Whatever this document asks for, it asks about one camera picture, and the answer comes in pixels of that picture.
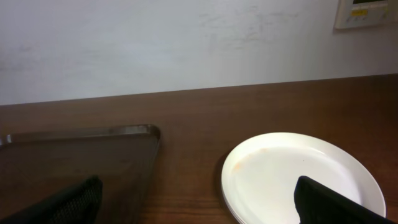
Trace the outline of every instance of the digital display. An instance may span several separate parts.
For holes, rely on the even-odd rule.
[[[385,0],[354,0],[354,4],[361,4],[361,3],[368,3],[368,2],[375,2],[375,1],[385,1]]]

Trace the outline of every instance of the thermostat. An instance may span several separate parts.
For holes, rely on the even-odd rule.
[[[336,29],[386,24],[398,16],[398,0],[340,0]]]

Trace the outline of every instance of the round plate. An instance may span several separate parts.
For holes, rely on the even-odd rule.
[[[298,178],[306,175],[385,217],[384,197],[354,157],[317,138],[270,133],[236,146],[224,162],[224,198],[240,223],[300,223],[294,204]]]

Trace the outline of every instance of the tabletop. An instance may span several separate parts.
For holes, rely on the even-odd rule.
[[[236,223],[220,175],[243,140],[326,140],[372,173],[398,222],[398,75],[234,86],[0,106],[0,134],[154,124],[162,132],[140,223]]]

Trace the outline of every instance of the yellow sticker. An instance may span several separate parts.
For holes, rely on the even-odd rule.
[[[361,9],[361,10],[352,10],[351,11],[351,16],[366,16],[368,14],[367,9]]]

